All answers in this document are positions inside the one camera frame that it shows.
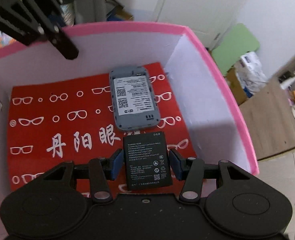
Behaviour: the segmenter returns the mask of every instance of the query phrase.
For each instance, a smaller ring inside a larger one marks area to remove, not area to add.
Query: battery label
[[[146,76],[115,78],[114,87],[119,115],[154,110]]]
[[[144,189],[172,184],[164,134],[155,132],[125,138],[128,188]]]

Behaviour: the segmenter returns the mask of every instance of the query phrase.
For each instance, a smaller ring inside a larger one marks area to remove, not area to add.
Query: screw
[[[44,34],[44,30],[43,30],[43,28],[42,28],[41,26],[39,26],[39,27],[37,28],[37,30],[39,31],[39,33],[40,33],[41,35]]]

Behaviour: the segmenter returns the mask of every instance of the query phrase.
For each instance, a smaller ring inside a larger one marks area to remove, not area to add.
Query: cardboard box
[[[230,70],[227,72],[227,75],[225,76],[225,79],[238,106],[244,103],[248,99],[248,97],[241,87],[237,76],[235,75],[235,68],[230,68]]]

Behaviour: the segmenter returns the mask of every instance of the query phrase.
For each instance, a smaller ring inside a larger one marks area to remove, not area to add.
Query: glasses pattern
[[[67,114],[67,119],[70,120],[70,121],[73,121],[77,116],[79,118],[81,118],[81,119],[85,119],[87,117],[87,112],[85,110],[79,110],[79,111],[69,112]]]
[[[189,140],[188,139],[184,139],[182,141],[180,141],[178,144],[168,144],[166,147],[167,149],[173,149],[175,148],[177,149],[185,149],[187,146],[189,145]]]
[[[153,83],[155,80],[164,80],[164,79],[166,79],[166,76],[164,76],[164,75],[158,75],[158,76],[153,76],[153,77],[150,77],[150,81],[151,81],[151,83]]]
[[[111,92],[111,88],[110,88],[110,86],[107,86],[107,87],[103,87],[103,88],[92,88],[92,92],[93,92],[93,94],[102,94],[103,93],[103,91],[105,91],[105,92]]]
[[[10,149],[11,154],[18,155],[20,153],[28,154],[31,153],[33,150],[33,145],[23,146],[23,147],[11,147]]]
[[[161,99],[164,100],[164,101],[168,101],[171,98],[172,98],[172,92],[166,92],[166,93],[163,93],[163,94],[161,94],[159,96],[155,96],[155,101],[157,103],[159,103],[161,101]]]
[[[34,124],[34,125],[39,125],[40,123],[43,122],[43,120],[44,120],[44,117],[40,116],[40,117],[34,118],[32,120],[28,120],[28,119],[25,119],[25,118],[19,118],[18,122],[20,123],[20,125],[28,126],[31,123]]]
[[[67,100],[68,95],[67,95],[67,93],[62,93],[60,96],[57,96],[57,95],[51,95],[51,96],[49,97],[49,100],[50,100],[52,103],[54,103],[54,102],[56,102],[59,98],[60,98],[62,101],[65,101],[65,100]]]
[[[20,105],[22,102],[25,105],[29,105],[32,103],[33,97],[25,97],[25,98],[12,98],[12,102],[14,106]]]
[[[166,124],[173,126],[173,125],[175,125],[175,120],[181,121],[181,118],[179,116],[176,116],[175,118],[172,116],[161,118],[160,123],[162,123],[162,125],[158,125],[158,128],[162,129],[166,126]]]
[[[44,174],[44,172],[36,173],[36,174],[24,174],[21,175],[21,179],[24,182],[24,184],[29,183],[33,179],[36,179],[38,176]],[[13,184],[19,184],[20,183],[20,177],[19,176],[13,176],[12,177]]]

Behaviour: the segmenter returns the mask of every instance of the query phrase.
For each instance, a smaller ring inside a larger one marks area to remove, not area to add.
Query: storage box
[[[0,49],[0,204],[10,193],[6,146],[13,86],[58,82],[108,73],[119,66],[160,62],[189,130],[206,163],[228,159],[258,174],[253,145],[241,112],[221,72],[187,27],[143,22],[103,22],[66,27],[80,53],[66,60],[49,42],[15,42]],[[203,185],[203,195],[215,188]],[[6,231],[0,220],[0,239]]]
[[[235,75],[235,68],[230,68],[225,78],[238,106],[244,103],[248,97],[241,87],[237,76]]]

